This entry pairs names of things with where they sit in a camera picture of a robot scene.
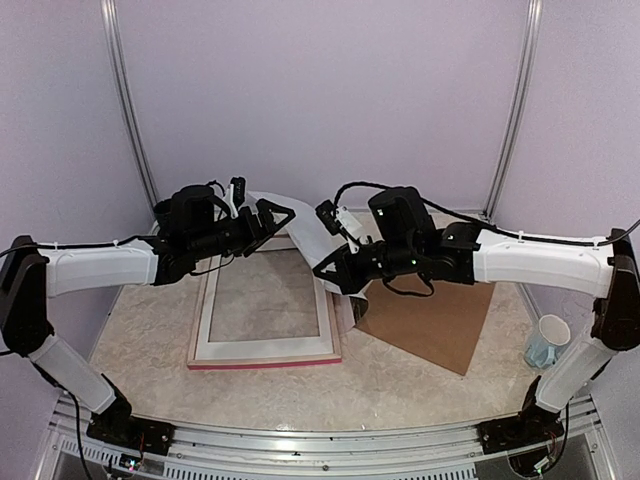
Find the landscape photo print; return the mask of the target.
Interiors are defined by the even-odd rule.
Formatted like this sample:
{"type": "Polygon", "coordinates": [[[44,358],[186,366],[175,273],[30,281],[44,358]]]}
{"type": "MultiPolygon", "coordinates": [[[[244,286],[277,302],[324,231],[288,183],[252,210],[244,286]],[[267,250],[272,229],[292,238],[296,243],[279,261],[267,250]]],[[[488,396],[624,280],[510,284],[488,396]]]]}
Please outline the landscape photo print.
{"type": "Polygon", "coordinates": [[[284,226],[284,230],[310,267],[315,267],[336,249],[329,232],[317,218],[311,205],[294,198],[260,191],[249,191],[246,198],[248,203],[266,199],[294,210],[295,217],[284,226]]]}

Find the brown cardboard backing board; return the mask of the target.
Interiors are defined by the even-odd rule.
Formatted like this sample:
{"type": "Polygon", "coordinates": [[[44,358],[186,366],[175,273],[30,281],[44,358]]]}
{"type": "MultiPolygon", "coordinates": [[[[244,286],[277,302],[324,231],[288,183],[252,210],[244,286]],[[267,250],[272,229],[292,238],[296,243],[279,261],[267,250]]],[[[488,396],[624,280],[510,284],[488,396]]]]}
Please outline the brown cardboard backing board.
{"type": "Polygon", "coordinates": [[[356,327],[390,345],[464,376],[491,299],[492,284],[436,282],[428,298],[400,296],[381,281],[365,292],[368,308],[356,327]]]}

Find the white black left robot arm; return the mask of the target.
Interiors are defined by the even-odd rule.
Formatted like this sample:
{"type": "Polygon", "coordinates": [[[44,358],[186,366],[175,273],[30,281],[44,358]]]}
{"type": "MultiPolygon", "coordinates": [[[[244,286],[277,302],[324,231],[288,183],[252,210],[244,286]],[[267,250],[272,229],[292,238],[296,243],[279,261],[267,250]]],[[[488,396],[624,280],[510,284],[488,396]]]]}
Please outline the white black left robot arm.
{"type": "Polygon", "coordinates": [[[199,262],[212,257],[248,257],[295,218],[291,207],[258,198],[248,201],[245,181],[233,178],[223,194],[218,184],[181,188],[153,208],[156,230],[102,243],[38,243],[20,235],[2,252],[1,338],[27,359],[89,424],[79,437],[129,449],[144,457],[165,456],[175,427],[134,414],[125,394],[97,372],[59,333],[48,308],[67,296],[115,292],[124,286],[169,286],[196,277],[199,262]]]}

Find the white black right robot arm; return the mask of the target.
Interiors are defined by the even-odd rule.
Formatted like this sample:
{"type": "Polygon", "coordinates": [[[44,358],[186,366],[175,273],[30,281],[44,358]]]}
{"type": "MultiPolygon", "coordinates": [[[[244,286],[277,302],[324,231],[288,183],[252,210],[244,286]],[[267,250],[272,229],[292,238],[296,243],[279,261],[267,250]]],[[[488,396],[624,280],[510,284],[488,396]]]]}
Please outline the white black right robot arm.
{"type": "Polygon", "coordinates": [[[638,347],[639,268],[632,228],[584,238],[536,235],[456,212],[440,228],[432,218],[436,204],[411,186],[376,185],[368,207],[378,240],[362,232],[337,199],[315,209],[328,232],[344,242],[313,272],[341,293],[359,293],[376,280],[390,285],[403,275],[426,286],[514,283],[536,302],[541,320],[559,316],[567,323],[567,350],[540,370],[520,410],[478,425],[485,454],[566,436],[574,395],[617,354],[638,347]]]}

